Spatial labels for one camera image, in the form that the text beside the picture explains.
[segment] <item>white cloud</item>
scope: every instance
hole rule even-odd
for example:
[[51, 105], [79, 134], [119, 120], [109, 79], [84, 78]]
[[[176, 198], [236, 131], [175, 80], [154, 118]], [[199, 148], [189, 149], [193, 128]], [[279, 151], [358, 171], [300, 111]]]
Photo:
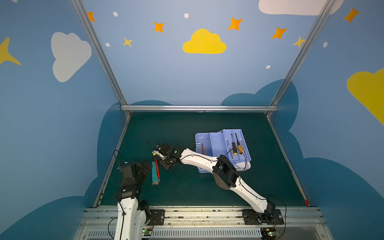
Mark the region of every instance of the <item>white cloud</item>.
[[[336, 12], [344, 0], [336, 0], [331, 14]], [[259, 9], [266, 14], [319, 15], [326, 0], [260, 0]]]
[[74, 33], [54, 33], [51, 48], [56, 59], [53, 63], [53, 74], [62, 83], [69, 80], [92, 55], [91, 45]]

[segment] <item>green mat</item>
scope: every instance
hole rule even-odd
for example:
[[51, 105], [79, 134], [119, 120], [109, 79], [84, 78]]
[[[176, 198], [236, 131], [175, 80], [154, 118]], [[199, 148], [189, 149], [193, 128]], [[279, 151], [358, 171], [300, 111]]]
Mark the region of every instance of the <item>green mat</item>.
[[[264, 197], [275, 195], [287, 206], [305, 206], [289, 166], [263, 113], [133, 113], [122, 141], [122, 162], [152, 162], [155, 142], [166, 142], [195, 150], [195, 134], [242, 129], [252, 161], [242, 173], [244, 181]], [[201, 174], [197, 167], [178, 164], [177, 173], [159, 165], [160, 184], [151, 185], [148, 175], [139, 200], [149, 205], [248, 206], [230, 190], [219, 188], [211, 174]], [[115, 163], [101, 205], [116, 205], [121, 173]], [[283, 204], [271, 197], [277, 206]]]

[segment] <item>yellow cloud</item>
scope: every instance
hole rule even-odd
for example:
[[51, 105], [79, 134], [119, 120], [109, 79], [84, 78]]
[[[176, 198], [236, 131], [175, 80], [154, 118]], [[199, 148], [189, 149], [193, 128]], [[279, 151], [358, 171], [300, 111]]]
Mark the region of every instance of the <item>yellow cloud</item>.
[[347, 81], [347, 88], [382, 124], [384, 124], [384, 68], [376, 73], [358, 72]]
[[216, 33], [210, 33], [207, 29], [197, 30], [183, 45], [186, 53], [206, 53], [218, 54], [223, 53], [227, 46], [221, 42], [220, 36]]

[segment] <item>cloud decal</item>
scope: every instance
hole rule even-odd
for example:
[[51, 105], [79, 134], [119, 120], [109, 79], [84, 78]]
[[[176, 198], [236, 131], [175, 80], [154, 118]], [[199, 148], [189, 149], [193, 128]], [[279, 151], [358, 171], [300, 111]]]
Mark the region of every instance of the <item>cloud decal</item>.
[[53, 74], [59, 82], [68, 81], [91, 57], [91, 45], [76, 34], [56, 32], [51, 38], [55, 62]]
[[219, 54], [223, 53], [227, 46], [221, 42], [219, 35], [210, 33], [207, 29], [199, 29], [193, 33], [191, 40], [183, 45], [186, 53], [205, 53]]
[[[331, 14], [337, 11], [344, 0], [336, 0]], [[260, 0], [259, 9], [266, 14], [319, 15], [326, 0]]]
[[358, 72], [347, 81], [347, 88], [382, 124], [384, 124], [384, 68], [376, 73]]

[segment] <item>blue plastic toolbox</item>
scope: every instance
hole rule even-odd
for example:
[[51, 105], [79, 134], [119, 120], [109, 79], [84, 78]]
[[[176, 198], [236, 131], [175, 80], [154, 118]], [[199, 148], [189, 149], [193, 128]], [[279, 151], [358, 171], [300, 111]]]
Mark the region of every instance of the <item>blue plastic toolbox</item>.
[[[232, 148], [232, 142], [237, 146], [237, 139], [243, 149], [243, 154], [235, 155]], [[243, 132], [241, 129], [223, 129], [220, 132], [200, 132], [196, 133], [196, 152], [211, 157], [220, 157], [227, 152], [227, 158], [235, 166], [237, 171], [244, 171], [251, 168], [251, 157], [249, 155], [247, 144], [245, 143]], [[208, 173], [198, 168], [200, 173]]]

